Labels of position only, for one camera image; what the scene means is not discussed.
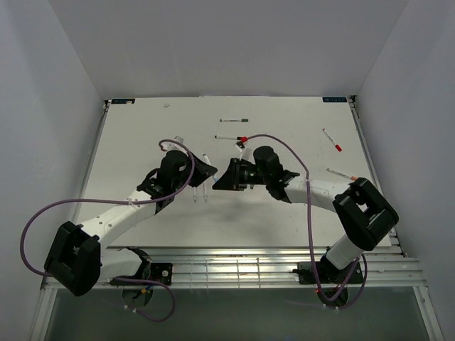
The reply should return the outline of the blue capped marker pen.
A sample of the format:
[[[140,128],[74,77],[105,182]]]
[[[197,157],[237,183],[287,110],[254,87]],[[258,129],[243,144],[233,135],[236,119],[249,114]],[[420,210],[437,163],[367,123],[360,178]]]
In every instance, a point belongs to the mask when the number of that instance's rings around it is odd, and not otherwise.
[[[209,166],[212,166],[212,163],[210,162],[210,159],[208,157],[208,155],[206,153],[203,154],[203,158],[204,158],[204,161],[206,164],[208,164]],[[218,181],[218,177],[217,177],[217,174],[214,173],[212,175],[212,179],[213,179],[213,182],[216,183]]]

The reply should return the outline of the black capped marker pen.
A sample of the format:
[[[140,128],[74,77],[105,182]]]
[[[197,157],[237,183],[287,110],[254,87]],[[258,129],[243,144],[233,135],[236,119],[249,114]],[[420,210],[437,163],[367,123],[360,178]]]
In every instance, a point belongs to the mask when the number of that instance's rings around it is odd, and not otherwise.
[[[223,136],[223,135],[214,135],[215,139],[230,140],[230,141],[239,141],[241,136]]]

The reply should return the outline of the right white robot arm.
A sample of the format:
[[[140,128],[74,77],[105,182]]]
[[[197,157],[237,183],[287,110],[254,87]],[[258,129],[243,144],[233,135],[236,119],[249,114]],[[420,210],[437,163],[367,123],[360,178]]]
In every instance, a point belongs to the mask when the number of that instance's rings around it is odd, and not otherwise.
[[[338,215],[345,233],[315,266],[302,271],[310,282],[342,281],[353,271],[355,259],[372,251],[399,222],[398,213],[367,178],[351,183],[307,180],[284,169],[270,146],[256,148],[253,158],[253,162],[231,158],[213,189],[243,191],[250,185],[263,185],[278,201],[315,206]]]

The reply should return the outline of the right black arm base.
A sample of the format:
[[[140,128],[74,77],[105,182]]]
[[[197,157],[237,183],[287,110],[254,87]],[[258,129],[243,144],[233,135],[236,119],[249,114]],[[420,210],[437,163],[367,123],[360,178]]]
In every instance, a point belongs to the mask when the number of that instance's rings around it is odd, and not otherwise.
[[[321,284],[342,284],[353,264],[354,262],[351,262],[343,270],[338,270],[330,264],[324,265],[317,261],[316,270]],[[316,284],[316,277],[310,261],[299,262],[292,273],[297,275],[300,284]],[[360,264],[356,264],[347,284],[361,284],[362,282],[363,272]]]

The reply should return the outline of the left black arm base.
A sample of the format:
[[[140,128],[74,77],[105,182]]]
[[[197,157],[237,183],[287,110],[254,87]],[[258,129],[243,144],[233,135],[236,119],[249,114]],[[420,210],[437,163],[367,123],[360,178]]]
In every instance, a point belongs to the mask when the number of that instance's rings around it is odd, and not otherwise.
[[[109,281],[112,286],[148,286],[150,281],[170,286],[172,283],[173,264],[142,262],[132,275],[115,276]]]

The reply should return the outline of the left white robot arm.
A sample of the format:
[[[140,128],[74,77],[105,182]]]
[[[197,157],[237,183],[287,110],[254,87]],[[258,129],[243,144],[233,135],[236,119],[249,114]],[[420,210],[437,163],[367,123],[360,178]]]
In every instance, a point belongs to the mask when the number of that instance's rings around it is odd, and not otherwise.
[[[173,194],[184,184],[195,188],[217,171],[193,154],[167,152],[159,168],[146,175],[124,205],[115,205],[80,224],[62,224],[45,261],[45,270],[75,296],[86,294],[101,279],[113,285],[143,284],[153,279],[151,259],[145,251],[126,247],[106,254],[106,248],[170,205]]]

